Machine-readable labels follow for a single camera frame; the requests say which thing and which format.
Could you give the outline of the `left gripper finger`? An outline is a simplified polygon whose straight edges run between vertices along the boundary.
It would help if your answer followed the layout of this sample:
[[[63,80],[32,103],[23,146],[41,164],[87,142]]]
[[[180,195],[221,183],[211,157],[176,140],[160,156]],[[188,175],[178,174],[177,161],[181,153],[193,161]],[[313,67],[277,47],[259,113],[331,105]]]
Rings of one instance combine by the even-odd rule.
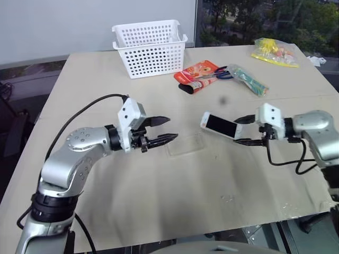
[[[178,137],[178,134],[166,133],[166,134],[159,135],[157,138],[148,139],[147,140],[147,148],[152,149],[152,148],[155,148],[155,147],[163,146],[163,145],[173,141],[177,137]]]
[[[155,127],[155,126],[162,125],[168,121],[170,121],[170,118],[165,117],[165,116],[152,116],[152,117],[146,118],[146,126]]]

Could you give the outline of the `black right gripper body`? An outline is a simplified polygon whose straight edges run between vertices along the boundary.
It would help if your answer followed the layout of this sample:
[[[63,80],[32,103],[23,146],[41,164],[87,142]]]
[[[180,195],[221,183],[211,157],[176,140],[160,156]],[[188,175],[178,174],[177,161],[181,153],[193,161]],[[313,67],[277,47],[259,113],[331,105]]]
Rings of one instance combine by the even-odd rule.
[[[260,133],[262,133],[262,137],[260,140],[261,146],[267,146],[270,140],[276,139],[275,129],[272,125],[268,123],[260,124],[258,130]]]

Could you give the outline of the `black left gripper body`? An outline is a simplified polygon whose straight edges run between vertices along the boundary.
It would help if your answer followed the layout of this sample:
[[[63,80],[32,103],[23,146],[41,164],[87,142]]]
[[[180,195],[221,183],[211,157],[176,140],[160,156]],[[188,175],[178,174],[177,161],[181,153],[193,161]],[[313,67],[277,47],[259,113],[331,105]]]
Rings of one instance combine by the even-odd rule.
[[[131,130],[132,133],[132,147],[134,149],[140,148],[141,152],[147,152],[150,146],[151,139],[146,136],[146,127],[151,126],[151,117],[146,118],[140,127],[136,130]]]

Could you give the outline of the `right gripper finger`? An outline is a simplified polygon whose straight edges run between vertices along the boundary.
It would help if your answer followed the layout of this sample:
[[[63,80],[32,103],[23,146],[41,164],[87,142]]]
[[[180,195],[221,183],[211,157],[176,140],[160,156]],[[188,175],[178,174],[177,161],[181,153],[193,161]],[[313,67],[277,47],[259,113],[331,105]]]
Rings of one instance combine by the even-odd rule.
[[[235,121],[237,124],[251,124],[255,122],[255,115],[246,115],[237,118]]]
[[[250,138],[242,138],[242,139],[236,139],[233,140],[235,143],[244,145],[244,146],[262,146],[263,145],[263,141],[262,139],[250,139]]]

